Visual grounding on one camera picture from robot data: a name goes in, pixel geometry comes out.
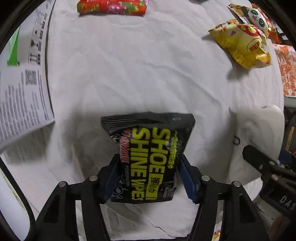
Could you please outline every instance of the orange and white package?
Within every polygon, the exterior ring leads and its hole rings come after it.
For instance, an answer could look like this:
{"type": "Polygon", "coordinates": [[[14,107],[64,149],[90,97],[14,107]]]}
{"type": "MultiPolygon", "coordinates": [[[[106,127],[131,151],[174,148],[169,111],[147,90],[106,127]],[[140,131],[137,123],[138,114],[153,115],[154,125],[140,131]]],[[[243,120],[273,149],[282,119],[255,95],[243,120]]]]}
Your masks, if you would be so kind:
{"type": "Polygon", "coordinates": [[[209,30],[209,33],[244,68],[271,65],[266,36],[255,25],[224,23],[209,30]]]}
{"type": "Polygon", "coordinates": [[[281,43],[275,27],[266,14],[256,4],[252,4],[252,7],[229,4],[228,8],[240,23],[253,24],[259,28],[267,38],[273,40],[277,44],[281,43]]]}

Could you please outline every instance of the metal screw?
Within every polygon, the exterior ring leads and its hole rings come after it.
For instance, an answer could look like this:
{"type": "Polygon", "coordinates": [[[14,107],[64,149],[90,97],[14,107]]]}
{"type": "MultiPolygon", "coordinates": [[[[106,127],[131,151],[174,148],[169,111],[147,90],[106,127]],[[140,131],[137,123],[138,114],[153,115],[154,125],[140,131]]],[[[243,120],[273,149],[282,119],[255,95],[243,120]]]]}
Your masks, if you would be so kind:
{"type": "Polygon", "coordinates": [[[98,176],[94,175],[89,178],[90,181],[94,182],[98,179],[98,176]]]}
{"type": "Polygon", "coordinates": [[[59,187],[60,188],[63,188],[67,183],[65,181],[62,181],[59,183],[59,187]]]}
{"type": "Polygon", "coordinates": [[[203,179],[205,182],[211,180],[211,178],[210,178],[209,176],[207,176],[207,175],[203,175],[203,176],[202,176],[202,179],[203,179]]]}
{"type": "Polygon", "coordinates": [[[275,174],[272,174],[272,175],[271,175],[271,178],[272,178],[273,180],[275,180],[275,181],[277,181],[277,180],[279,179],[279,177],[278,177],[277,175],[275,175],[275,174]]]}
{"type": "Polygon", "coordinates": [[[241,186],[241,183],[239,181],[234,181],[233,185],[235,185],[237,188],[241,186]]]}

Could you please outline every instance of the pink cartoon character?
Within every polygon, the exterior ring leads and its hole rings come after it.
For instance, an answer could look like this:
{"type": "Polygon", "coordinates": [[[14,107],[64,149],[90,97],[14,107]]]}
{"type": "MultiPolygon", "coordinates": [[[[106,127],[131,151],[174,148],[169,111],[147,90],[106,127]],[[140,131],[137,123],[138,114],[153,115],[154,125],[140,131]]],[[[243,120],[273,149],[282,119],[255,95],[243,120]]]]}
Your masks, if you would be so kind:
{"type": "Polygon", "coordinates": [[[110,13],[124,14],[125,10],[126,10],[126,6],[124,6],[120,3],[113,3],[108,6],[108,12],[110,12],[110,13]]]}

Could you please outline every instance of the red and green wrapper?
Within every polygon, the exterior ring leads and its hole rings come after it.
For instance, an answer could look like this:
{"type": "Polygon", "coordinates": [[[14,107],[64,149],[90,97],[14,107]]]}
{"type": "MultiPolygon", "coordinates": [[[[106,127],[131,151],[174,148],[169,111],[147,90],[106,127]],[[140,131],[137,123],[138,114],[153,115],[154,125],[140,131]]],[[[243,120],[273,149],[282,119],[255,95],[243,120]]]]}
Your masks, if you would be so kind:
{"type": "Polygon", "coordinates": [[[80,14],[92,12],[144,16],[149,0],[80,0],[77,11],[80,14]]]}

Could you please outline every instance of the yellow snack bag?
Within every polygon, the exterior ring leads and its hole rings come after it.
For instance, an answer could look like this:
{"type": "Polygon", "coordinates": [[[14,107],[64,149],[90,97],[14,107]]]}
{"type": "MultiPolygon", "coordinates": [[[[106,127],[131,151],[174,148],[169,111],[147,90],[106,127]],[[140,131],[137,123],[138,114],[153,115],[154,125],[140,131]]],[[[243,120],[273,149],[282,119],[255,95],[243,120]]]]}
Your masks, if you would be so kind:
{"type": "Polygon", "coordinates": [[[264,33],[255,25],[236,23],[236,20],[229,20],[209,33],[244,68],[271,65],[264,33]]]}

